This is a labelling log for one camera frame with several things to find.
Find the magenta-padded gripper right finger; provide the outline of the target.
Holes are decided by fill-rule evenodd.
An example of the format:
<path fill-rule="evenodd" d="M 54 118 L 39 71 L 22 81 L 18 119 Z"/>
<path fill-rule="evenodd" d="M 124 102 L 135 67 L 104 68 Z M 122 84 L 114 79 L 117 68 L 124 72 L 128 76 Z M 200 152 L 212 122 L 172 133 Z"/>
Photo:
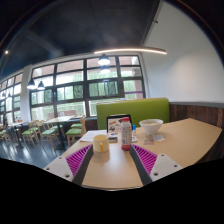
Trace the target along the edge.
<path fill-rule="evenodd" d="M 166 154 L 156 155 L 135 144 L 130 145 L 130 155 L 135 162 L 143 185 L 150 184 L 182 169 Z"/>

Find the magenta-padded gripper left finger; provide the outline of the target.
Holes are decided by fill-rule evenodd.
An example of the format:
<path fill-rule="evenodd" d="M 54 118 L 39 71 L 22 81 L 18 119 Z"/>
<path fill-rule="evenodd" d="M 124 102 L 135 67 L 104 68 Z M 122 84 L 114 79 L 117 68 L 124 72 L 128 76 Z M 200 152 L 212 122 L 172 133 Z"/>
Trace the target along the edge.
<path fill-rule="evenodd" d="M 90 144 L 67 157 L 57 157 L 44 170 L 81 186 L 93 154 Z"/>

